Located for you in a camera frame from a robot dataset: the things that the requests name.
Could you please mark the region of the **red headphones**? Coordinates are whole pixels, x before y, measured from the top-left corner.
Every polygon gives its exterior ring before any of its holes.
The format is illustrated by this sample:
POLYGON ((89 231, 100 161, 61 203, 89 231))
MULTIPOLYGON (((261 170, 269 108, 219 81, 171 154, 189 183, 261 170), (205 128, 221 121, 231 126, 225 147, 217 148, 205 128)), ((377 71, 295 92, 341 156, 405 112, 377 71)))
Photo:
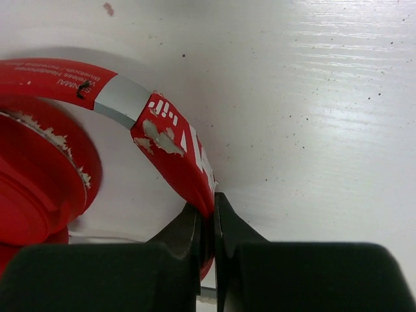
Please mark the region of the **red headphones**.
POLYGON ((1 275, 24 247, 68 241, 98 195, 98 151, 59 102, 127 129, 165 181, 208 219, 216 179, 193 126, 161 93, 105 68, 59 58, 1 61, 1 275))

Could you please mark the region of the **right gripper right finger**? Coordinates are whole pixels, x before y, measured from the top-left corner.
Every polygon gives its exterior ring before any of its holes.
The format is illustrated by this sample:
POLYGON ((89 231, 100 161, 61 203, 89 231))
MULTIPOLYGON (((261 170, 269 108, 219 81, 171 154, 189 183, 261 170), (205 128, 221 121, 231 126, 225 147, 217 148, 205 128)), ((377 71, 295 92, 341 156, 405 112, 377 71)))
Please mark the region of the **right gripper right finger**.
POLYGON ((271 242, 218 192, 214 206, 219 311, 414 311, 391 253, 366 242, 271 242))

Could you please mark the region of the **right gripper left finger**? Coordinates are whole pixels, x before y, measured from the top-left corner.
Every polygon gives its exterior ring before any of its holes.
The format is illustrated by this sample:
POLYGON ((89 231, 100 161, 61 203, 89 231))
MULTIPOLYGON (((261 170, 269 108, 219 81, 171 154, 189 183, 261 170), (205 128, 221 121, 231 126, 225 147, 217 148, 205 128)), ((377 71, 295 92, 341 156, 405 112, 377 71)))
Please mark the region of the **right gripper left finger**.
POLYGON ((26 247, 1 278, 1 310, 194 311, 201 228, 188 204, 145 243, 26 247))

